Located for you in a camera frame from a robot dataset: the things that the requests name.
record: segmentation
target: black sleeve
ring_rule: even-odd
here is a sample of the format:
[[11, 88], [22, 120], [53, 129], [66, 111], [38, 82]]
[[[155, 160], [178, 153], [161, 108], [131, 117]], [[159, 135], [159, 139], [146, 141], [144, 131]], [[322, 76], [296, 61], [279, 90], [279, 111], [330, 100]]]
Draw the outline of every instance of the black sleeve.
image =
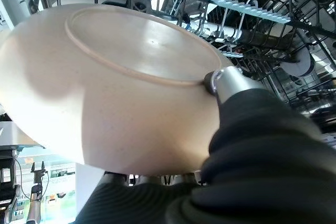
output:
[[336, 154], [311, 121], [261, 89], [219, 110], [208, 186], [172, 203], [167, 223], [336, 223]]

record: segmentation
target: dishwasher rack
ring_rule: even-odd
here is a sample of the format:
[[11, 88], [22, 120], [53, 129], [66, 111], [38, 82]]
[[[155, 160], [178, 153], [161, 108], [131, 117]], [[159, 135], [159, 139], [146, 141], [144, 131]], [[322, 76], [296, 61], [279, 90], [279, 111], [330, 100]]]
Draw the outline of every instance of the dishwasher rack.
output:
[[[153, 15], [204, 38], [294, 110], [321, 127], [335, 121], [336, 0], [156, 1]], [[303, 73], [285, 71], [305, 60]]]

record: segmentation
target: beige ceramic plate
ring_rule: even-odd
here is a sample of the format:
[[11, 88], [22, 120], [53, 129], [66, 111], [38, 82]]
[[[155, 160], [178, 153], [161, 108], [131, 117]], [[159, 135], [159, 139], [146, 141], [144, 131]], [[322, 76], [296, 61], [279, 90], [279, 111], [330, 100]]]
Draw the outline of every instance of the beige ceramic plate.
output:
[[159, 18], [65, 5], [19, 24], [0, 49], [0, 103], [33, 140], [118, 173], [200, 168], [218, 128], [203, 77], [229, 62]]

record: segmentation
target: metal wire rack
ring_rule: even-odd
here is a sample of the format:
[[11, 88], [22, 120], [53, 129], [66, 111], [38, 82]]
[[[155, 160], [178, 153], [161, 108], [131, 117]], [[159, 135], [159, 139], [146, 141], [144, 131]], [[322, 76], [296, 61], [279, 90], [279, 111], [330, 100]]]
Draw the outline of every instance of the metal wire rack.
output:
[[204, 38], [293, 109], [335, 120], [336, 0], [156, 1], [153, 15]]

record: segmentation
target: wire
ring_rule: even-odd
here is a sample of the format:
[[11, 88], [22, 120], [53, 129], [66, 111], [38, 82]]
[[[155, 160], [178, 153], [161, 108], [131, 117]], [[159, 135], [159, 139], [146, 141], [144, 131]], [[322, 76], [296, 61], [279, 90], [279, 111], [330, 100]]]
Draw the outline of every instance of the wire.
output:
[[[29, 199], [30, 202], [33, 202], [33, 201], [39, 201], [40, 199], [34, 199], [34, 200], [31, 200], [31, 199], [25, 194], [25, 192], [23, 191], [23, 187], [22, 187], [22, 169], [21, 169], [21, 164], [19, 163], [19, 161], [18, 161], [15, 157], [12, 157], [12, 156], [6, 156], [6, 155], [3, 156], [3, 155], [1, 155], [0, 157], [9, 157], [9, 158], [13, 158], [13, 159], [17, 162], [17, 164], [19, 165], [19, 168], [20, 168], [20, 186], [21, 186], [21, 191], [22, 191], [23, 195], [24, 195], [27, 199]], [[47, 189], [48, 189], [48, 185], [49, 185], [49, 173], [46, 172], [46, 174], [48, 175], [48, 182], [47, 182], [46, 189], [44, 190], [44, 193], [42, 194], [41, 199], [43, 198], [44, 194], [46, 193], [46, 191], [47, 191]]]
[[49, 185], [49, 173], [48, 173], [48, 172], [46, 172], [46, 174], [48, 175], [48, 181], [47, 181], [47, 186], [46, 186], [46, 189], [44, 190], [44, 193], [42, 194], [42, 197], [41, 197], [41, 199], [44, 197], [44, 194], [46, 194], [46, 191], [47, 191], [47, 189], [48, 189], [48, 185]]

